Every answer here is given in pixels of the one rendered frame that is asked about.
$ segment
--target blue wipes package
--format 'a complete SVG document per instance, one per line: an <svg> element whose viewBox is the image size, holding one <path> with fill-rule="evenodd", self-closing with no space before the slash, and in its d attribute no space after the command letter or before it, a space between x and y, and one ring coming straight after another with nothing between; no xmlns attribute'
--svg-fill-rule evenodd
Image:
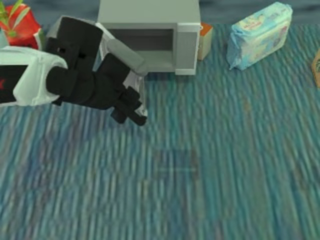
<svg viewBox="0 0 320 240"><path fill-rule="evenodd" d="M245 70L286 42L293 10L275 2L231 27L226 59L230 69Z"/></svg>
<svg viewBox="0 0 320 240"><path fill-rule="evenodd" d="M4 33L4 31L0 28L0 49L4 48L5 46L8 46L7 37Z"/></svg>

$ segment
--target red marking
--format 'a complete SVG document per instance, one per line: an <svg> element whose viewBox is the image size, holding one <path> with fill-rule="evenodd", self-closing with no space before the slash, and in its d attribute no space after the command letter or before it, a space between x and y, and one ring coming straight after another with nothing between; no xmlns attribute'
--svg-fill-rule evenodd
<svg viewBox="0 0 320 240"><path fill-rule="evenodd" d="M4 83L5 83L5 81L6 81L6 80L4 80L3 78L2 78L2 79L0 79L0 90L5 89L5 87L4 87Z"/></svg>

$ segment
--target orange box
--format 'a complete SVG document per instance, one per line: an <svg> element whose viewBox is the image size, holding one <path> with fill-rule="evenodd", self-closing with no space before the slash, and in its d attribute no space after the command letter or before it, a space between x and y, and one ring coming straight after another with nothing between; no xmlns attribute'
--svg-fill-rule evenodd
<svg viewBox="0 0 320 240"><path fill-rule="evenodd" d="M312 73L315 79L315 84L320 88L320 49L316 53L311 65Z"/></svg>
<svg viewBox="0 0 320 240"><path fill-rule="evenodd" d="M214 28L202 22L201 23L201 31L200 31L200 39L199 39L199 46L198 46L198 60L203 60L208 55L211 50L211 43L212 43L212 36Z"/></svg>

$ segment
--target robotic arm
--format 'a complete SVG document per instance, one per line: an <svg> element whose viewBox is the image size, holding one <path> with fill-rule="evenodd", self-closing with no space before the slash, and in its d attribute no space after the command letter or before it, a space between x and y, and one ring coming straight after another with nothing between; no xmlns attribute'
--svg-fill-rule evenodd
<svg viewBox="0 0 320 240"><path fill-rule="evenodd" d="M100 110L114 107L111 116L118 123L130 118L144 125L147 118L136 112L142 104L140 94L124 86L132 67L109 53L98 70L92 70L102 34L94 25L64 17L44 51L0 49L0 106L66 102Z"/></svg>

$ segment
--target small orange cardboard box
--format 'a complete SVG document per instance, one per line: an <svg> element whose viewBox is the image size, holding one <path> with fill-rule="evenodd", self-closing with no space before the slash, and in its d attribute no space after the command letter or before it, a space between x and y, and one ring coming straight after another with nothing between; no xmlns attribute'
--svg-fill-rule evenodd
<svg viewBox="0 0 320 240"><path fill-rule="evenodd" d="M211 50L211 42L213 37L214 28L202 22L201 23L201 31L200 31L200 39L199 39L199 46L198 46L198 60L203 60L208 55Z"/></svg>
<svg viewBox="0 0 320 240"><path fill-rule="evenodd" d="M311 69L315 79L315 84L318 88L320 88L320 49L318 50L318 52L314 57L314 60L311 65Z"/></svg>

